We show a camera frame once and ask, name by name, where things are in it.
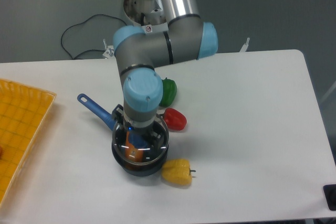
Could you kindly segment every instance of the black cable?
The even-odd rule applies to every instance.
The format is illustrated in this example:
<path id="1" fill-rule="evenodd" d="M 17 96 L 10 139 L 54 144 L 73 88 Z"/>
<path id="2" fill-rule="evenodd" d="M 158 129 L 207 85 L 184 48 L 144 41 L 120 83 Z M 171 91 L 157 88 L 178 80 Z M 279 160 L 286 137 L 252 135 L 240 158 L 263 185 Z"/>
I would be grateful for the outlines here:
<path id="1" fill-rule="evenodd" d="M 86 54 L 87 52 L 105 52 L 104 50 L 90 49 L 90 50 L 86 50 L 86 51 L 84 51 L 84 52 L 81 52 L 79 55 L 73 57 L 73 56 L 71 55 L 71 53 L 69 53 L 68 50 L 65 49 L 65 47 L 63 46 L 63 36 L 64 36 L 64 34 L 65 34 L 69 29 L 71 29 L 71 28 L 73 28 L 73 27 L 75 27 L 75 26 L 84 25 L 87 21 L 89 21 L 89 20 L 91 20 L 91 19 L 93 19 L 93 18 L 95 18 L 95 17 L 107 17 L 107 18 L 116 19 L 116 20 L 119 20 L 120 22 L 123 22 L 123 24 L 124 24 L 125 26 L 127 26 L 126 22 L 123 21 L 121 18 L 117 18 L 117 17 L 109 16 L 109 15 L 106 15 L 106 14 L 95 14 L 95 15 L 89 17 L 87 20 L 85 20 L 85 21 L 82 22 L 82 23 L 75 24 L 75 25 L 73 25 L 73 26 L 68 27 L 68 28 L 63 32 L 63 34 L 62 34 L 62 36 L 61 36 L 61 47 L 62 47 L 63 50 L 70 56 L 70 58 L 71 58 L 72 60 L 77 60 L 77 59 L 79 59 L 80 56 L 82 56 L 83 54 Z"/>

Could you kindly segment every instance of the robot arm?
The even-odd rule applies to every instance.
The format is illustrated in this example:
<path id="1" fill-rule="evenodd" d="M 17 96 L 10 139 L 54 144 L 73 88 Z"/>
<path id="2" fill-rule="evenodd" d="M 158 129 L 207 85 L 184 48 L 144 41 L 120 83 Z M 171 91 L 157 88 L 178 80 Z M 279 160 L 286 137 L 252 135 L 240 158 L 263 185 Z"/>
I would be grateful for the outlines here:
<path id="1" fill-rule="evenodd" d="M 165 153 L 157 152 L 154 158 L 151 158 L 149 154 L 149 160 L 156 164 L 155 168 L 152 168 L 154 163 L 148 163 L 149 166 L 145 169 L 146 175 L 161 167 L 166 158 L 169 138 L 166 133 L 165 142 L 159 143 L 160 134 L 165 134 L 166 125 L 161 120 L 164 125 L 163 130 L 160 131 L 158 124 L 155 123 L 155 120 L 159 118 L 156 113 L 162 99 L 163 86 L 160 76 L 154 69 L 208 57 L 218 50 L 216 30 L 213 24 L 204 23 L 201 20 L 195 0 L 160 0 L 159 2 L 163 5 L 168 30 L 146 34 L 141 26 L 125 26 L 119 29 L 113 37 L 114 55 L 123 88 L 124 106 L 123 111 L 118 113 L 119 118 L 122 118 L 118 121 L 119 128 L 114 127 L 112 151 L 119 164 L 127 170 L 125 167 L 128 165 L 136 165 L 134 169 L 137 169 L 137 164 L 143 167 L 144 163 L 134 163 L 129 158 L 125 158 L 128 154 L 123 154 L 122 147 L 127 142 L 122 142 L 119 149 L 113 147 L 113 145 L 118 145 L 119 136 L 126 135 L 128 139 L 131 136 L 130 132 L 135 132 L 144 136 L 145 141 L 154 146 L 154 149 L 155 145 L 161 146 L 158 148 L 166 148 Z M 120 128 L 126 133 L 118 133 L 117 130 Z M 158 139 L 151 142 L 150 139 L 153 139 L 153 136 Z M 140 149 L 135 147 L 134 150 L 132 158 L 138 153 L 137 150 L 148 150 L 149 153 L 152 151 L 151 148 L 143 147 Z"/>

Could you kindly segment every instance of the grid pattern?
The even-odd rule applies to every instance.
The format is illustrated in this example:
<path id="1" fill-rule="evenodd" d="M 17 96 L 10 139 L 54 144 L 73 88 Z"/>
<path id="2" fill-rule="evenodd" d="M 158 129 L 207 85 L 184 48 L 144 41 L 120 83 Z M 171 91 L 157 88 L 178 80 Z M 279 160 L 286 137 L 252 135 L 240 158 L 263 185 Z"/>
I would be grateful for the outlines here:
<path id="1" fill-rule="evenodd" d="M 0 79 L 0 204 L 56 94 Z"/>

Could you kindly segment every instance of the black object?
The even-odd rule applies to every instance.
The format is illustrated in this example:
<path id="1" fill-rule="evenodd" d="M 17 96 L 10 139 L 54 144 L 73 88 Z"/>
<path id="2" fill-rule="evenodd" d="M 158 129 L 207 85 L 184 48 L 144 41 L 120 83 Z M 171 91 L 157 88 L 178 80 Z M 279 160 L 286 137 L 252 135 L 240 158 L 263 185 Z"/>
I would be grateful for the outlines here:
<path id="1" fill-rule="evenodd" d="M 323 187 L 325 199 L 331 211 L 336 211 L 336 185 L 326 185 Z"/>
<path id="2" fill-rule="evenodd" d="M 120 22 L 122 22 L 125 26 L 127 26 L 126 22 L 123 21 L 121 18 L 113 17 L 113 16 L 106 15 L 106 14 L 95 14 L 95 15 L 89 17 L 87 20 L 85 20 L 85 21 L 82 22 L 82 23 L 79 23 L 79 24 L 75 24 L 75 25 L 73 25 L 73 26 L 70 26 L 69 28 L 67 28 L 67 29 L 63 32 L 63 34 L 62 34 L 62 36 L 61 36 L 61 47 L 62 47 L 63 50 L 64 50 L 64 51 L 71 57 L 72 60 L 77 60 L 77 59 L 79 59 L 80 56 L 86 54 L 87 52 L 105 52 L 105 50 L 89 49 L 89 50 L 86 50 L 86 51 L 84 51 L 84 52 L 81 52 L 79 55 L 73 57 L 73 56 L 71 55 L 71 53 L 69 53 L 69 51 L 68 51 L 67 49 L 65 49 L 65 47 L 64 47 L 64 45 L 63 45 L 63 36 L 64 36 L 64 34 L 65 34 L 69 29 L 71 29 L 71 28 L 73 28 L 73 27 L 75 27 L 75 26 L 84 25 L 87 21 L 89 21 L 89 20 L 91 20 L 91 19 L 93 19 L 93 18 L 95 18 L 95 17 L 106 17 L 106 18 L 116 19 L 116 20 L 119 20 Z"/>

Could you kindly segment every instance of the orange object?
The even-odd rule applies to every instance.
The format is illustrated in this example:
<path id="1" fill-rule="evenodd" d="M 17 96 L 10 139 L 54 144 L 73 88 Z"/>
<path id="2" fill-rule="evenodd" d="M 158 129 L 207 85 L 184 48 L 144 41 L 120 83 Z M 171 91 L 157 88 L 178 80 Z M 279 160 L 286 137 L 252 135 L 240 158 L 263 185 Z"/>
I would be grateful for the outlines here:
<path id="1" fill-rule="evenodd" d="M 0 205 L 23 166 L 56 94 L 0 79 Z"/>
<path id="2" fill-rule="evenodd" d="M 129 132 L 126 134 L 126 148 L 125 148 L 125 157 L 130 161 L 141 163 L 143 157 L 143 151 L 135 148 L 133 144 L 128 141 Z"/>

